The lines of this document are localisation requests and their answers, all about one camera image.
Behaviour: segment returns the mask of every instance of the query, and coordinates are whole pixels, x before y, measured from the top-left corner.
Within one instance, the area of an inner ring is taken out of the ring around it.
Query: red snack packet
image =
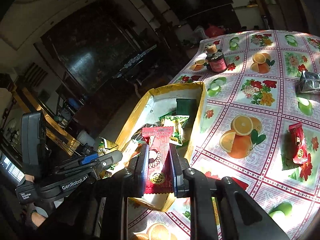
[[[308,161],[308,152],[306,146],[306,139],[302,129],[302,122],[289,125],[289,132],[291,133],[292,141],[294,143],[293,162],[303,164]]]
[[[149,144],[149,166],[145,193],[170,193],[171,172],[169,161],[169,138],[173,127],[143,128],[142,137]]]

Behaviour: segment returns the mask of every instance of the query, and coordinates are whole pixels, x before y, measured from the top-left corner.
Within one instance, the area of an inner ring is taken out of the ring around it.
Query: dark green packet
[[[196,99],[186,99],[177,98],[177,115],[189,115],[188,121],[183,127],[193,127],[197,115],[197,100]]]

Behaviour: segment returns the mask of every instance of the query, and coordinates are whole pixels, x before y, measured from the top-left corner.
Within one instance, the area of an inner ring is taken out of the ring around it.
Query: ceiling
[[[96,0],[15,0],[0,22],[0,69],[19,67],[33,43],[59,21]]]

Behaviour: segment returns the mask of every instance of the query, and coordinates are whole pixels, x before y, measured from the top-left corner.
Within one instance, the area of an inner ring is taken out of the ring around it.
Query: tablecloth
[[[213,43],[222,49],[228,65],[217,75],[205,66],[193,66],[205,59],[205,47]],[[217,78],[226,78],[225,84],[218,82],[221,91],[207,100],[190,166],[209,177],[238,179],[268,213],[290,203],[292,213],[279,225],[290,239],[306,230],[320,207],[320,104],[298,102],[294,89],[303,69],[320,73],[319,60],[320,38],[310,34],[233,33],[201,41],[196,55],[170,82],[202,81],[210,89]],[[308,162],[301,167],[286,158],[288,126],[297,122],[303,123],[308,148]],[[246,128],[251,124],[258,135],[250,142]],[[128,232],[129,239],[156,240],[160,235],[163,240],[190,239],[189,199],[177,199],[165,213],[130,201]]]

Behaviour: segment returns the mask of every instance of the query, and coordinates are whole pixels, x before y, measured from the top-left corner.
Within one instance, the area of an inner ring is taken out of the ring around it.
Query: yellow box
[[[117,140],[119,149],[130,141],[132,135],[146,123],[159,122],[158,117],[176,108],[177,98],[196,99],[198,111],[192,127],[189,144],[184,157],[190,162],[196,146],[197,135],[200,133],[201,121],[205,112],[208,93],[203,82],[190,84],[172,84],[150,89],[138,102],[123,126]],[[158,211],[167,211],[175,200],[173,193],[144,194],[134,201]]]

